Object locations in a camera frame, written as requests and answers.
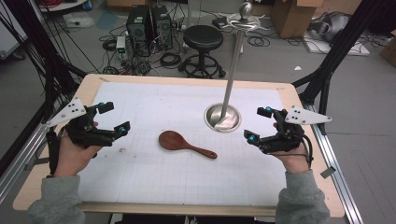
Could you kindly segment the black round stool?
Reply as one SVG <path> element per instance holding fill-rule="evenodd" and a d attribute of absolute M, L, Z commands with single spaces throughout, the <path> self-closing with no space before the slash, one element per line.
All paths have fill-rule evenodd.
<path fill-rule="evenodd" d="M 223 34 L 208 25 L 193 25 L 183 35 L 184 43 L 197 54 L 186 58 L 179 66 L 179 72 L 185 72 L 187 77 L 212 78 L 218 74 L 225 77 L 226 72 L 219 62 L 210 55 L 212 50 L 218 49 L 223 43 Z"/>

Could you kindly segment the aluminium rail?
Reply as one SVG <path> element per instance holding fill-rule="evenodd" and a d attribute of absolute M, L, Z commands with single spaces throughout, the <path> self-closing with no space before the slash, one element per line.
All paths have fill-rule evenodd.
<path fill-rule="evenodd" d="M 333 152 L 329 137 L 325 133 L 323 124 L 313 124 L 313 133 L 318 141 L 318 146 L 322 152 L 325 163 L 328 168 L 332 169 L 330 177 L 335 185 L 341 204 L 345 211 L 348 224 L 364 224 L 361 218 L 361 213 L 356 205 L 351 191 L 347 185 L 344 173 L 339 165 L 339 162 Z"/>
<path fill-rule="evenodd" d="M 27 139 L 21 142 L 20 151 L 0 177 L 0 204 L 15 185 L 25 165 L 29 163 L 35 152 L 43 143 L 48 129 L 49 128 L 45 124 L 39 123 L 27 134 Z"/>

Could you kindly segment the large cardboard box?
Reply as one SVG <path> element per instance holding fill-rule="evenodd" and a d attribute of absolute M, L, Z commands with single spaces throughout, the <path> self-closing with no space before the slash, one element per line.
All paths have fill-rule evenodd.
<path fill-rule="evenodd" d="M 281 38 L 302 37 L 323 0 L 275 0 L 271 21 Z"/>

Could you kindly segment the black metal frame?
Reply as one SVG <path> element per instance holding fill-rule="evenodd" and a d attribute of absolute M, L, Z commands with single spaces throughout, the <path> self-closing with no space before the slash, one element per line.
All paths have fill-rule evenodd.
<path fill-rule="evenodd" d="M 42 22 L 35 14 L 33 4 L 30 0 L 0 0 L 0 6 L 7 7 L 6 13 L 10 12 L 16 19 L 30 43 L 35 47 L 35 51 L 32 51 L 21 39 L 21 35 L 11 24 L 11 21 L 7 21 L 1 13 L 0 22 L 20 43 L 37 73 L 45 79 L 45 101 L 0 160 L 0 177 L 5 175 L 11 163 L 15 161 L 21 147 L 33 133 L 34 128 L 39 123 L 50 119 L 50 116 L 54 113 L 53 104 L 55 100 L 62 95 L 70 96 L 77 90 L 79 84 L 73 79 L 72 74 L 77 77 L 87 76 L 86 72 L 68 62 L 57 51 Z"/>
<path fill-rule="evenodd" d="M 368 25 L 380 15 L 384 15 L 392 3 L 396 3 L 396 0 L 361 0 L 346 28 L 333 44 L 339 50 L 333 49 L 313 73 L 292 83 L 295 88 L 307 85 L 299 94 L 300 100 L 305 105 L 313 105 L 317 96 L 320 95 L 318 112 L 322 115 L 326 114 L 333 73 Z"/>

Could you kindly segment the black power adapter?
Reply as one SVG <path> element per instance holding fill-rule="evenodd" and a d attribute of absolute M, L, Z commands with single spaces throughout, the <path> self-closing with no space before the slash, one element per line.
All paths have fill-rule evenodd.
<path fill-rule="evenodd" d="M 217 27 L 218 29 L 223 29 L 228 26 L 227 17 L 221 17 L 214 19 L 212 24 Z"/>

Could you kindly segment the brown wooden spoon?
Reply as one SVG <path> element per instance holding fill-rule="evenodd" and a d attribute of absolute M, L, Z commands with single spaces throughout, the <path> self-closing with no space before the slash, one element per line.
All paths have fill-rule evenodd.
<path fill-rule="evenodd" d="M 184 137 L 175 131 L 165 131 L 159 135 L 159 144 L 168 150 L 181 150 L 189 149 L 195 151 L 209 159 L 216 159 L 218 157 L 217 153 L 208 149 L 195 147 L 188 143 Z"/>

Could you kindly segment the white flat board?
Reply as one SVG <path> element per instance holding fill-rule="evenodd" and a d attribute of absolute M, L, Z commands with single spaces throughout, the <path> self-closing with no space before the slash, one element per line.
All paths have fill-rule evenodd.
<path fill-rule="evenodd" d="M 336 46 L 331 46 L 331 43 L 326 41 L 320 35 L 317 35 L 315 32 L 307 32 L 303 37 L 304 45 L 310 53 L 319 53 L 319 54 L 328 54 L 333 49 L 339 50 Z M 356 41 L 350 48 L 347 53 L 348 55 L 353 56 L 369 56 L 370 51 L 364 47 L 363 43 L 360 41 Z"/>

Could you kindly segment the person's right hand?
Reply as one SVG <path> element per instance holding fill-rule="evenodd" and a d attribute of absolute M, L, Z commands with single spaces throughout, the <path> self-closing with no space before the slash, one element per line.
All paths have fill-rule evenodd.
<path fill-rule="evenodd" d="M 306 150 L 303 144 L 300 144 L 297 148 L 288 152 L 274 152 L 272 153 L 272 156 L 281 160 L 289 174 L 299 174 L 310 170 L 306 160 Z"/>

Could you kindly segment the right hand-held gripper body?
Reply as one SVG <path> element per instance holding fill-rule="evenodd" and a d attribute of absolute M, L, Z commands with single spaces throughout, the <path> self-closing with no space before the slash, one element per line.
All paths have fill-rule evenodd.
<path fill-rule="evenodd" d="M 332 121 L 329 116 L 309 111 L 293 105 L 290 110 L 274 109 L 271 117 L 276 121 L 277 133 L 260 138 L 259 149 L 264 154 L 278 151 L 288 152 L 297 148 L 304 141 L 303 125 L 320 124 Z"/>

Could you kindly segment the grey metal bracket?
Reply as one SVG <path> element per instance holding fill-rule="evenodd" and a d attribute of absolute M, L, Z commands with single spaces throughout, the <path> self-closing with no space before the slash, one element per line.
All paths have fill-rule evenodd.
<path fill-rule="evenodd" d="M 336 169 L 332 166 L 330 166 L 329 168 L 327 168 L 326 170 L 324 170 L 323 172 L 320 173 L 320 175 L 326 179 L 329 176 L 331 176 L 334 172 L 336 171 Z"/>

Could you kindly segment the small white power box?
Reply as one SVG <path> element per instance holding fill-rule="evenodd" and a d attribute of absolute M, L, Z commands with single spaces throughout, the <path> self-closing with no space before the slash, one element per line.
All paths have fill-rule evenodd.
<path fill-rule="evenodd" d="M 116 43 L 116 51 L 118 53 L 118 57 L 121 61 L 127 59 L 127 48 L 126 48 L 126 37 L 118 36 Z"/>

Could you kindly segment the metal utensil stand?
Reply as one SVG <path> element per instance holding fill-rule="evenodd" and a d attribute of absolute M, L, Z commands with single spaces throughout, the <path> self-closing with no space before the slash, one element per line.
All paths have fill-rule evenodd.
<path fill-rule="evenodd" d="M 231 93 L 233 89 L 234 75 L 241 54 L 244 38 L 247 33 L 255 30 L 263 30 L 260 18 L 252 15 L 253 5 L 245 0 L 239 7 L 239 12 L 227 18 L 227 27 L 236 31 L 235 46 L 231 61 L 231 69 L 227 80 L 223 102 L 209 106 L 204 114 L 205 124 L 215 132 L 231 133 L 238 129 L 242 123 L 241 113 L 230 105 Z"/>

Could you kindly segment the white round table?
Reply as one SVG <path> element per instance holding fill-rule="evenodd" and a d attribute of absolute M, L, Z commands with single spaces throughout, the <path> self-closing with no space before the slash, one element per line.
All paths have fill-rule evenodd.
<path fill-rule="evenodd" d="M 60 11 L 82 6 L 87 0 L 35 0 L 39 9 L 45 11 Z"/>

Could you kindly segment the person's left hand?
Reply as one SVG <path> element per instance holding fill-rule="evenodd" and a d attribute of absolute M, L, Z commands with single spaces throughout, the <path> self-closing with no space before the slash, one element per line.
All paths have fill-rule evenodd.
<path fill-rule="evenodd" d="M 90 146 L 88 148 L 75 145 L 67 134 L 61 137 L 60 152 L 55 177 L 76 176 L 82 171 L 102 147 Z"/>

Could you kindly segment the clear plastic bag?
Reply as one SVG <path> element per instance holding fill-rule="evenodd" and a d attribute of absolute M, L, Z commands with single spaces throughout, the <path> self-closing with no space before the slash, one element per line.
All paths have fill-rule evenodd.
<path fill-rule="evenodd" d="M 89 28 L 95 25 L 93 18 L 85 11 L 68 13 L 63 18 L 69 28 Z"/>

